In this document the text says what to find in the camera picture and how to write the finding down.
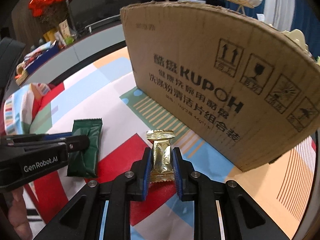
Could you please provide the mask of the left hand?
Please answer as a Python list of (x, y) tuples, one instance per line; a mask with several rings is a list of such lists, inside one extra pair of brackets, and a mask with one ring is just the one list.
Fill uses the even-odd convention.
[(23, 187), (5, 194), (8, 207), (8, 220), (20, 239), (33, 239), (29, 221), (27, 219), (27, 208), (23, 198)]

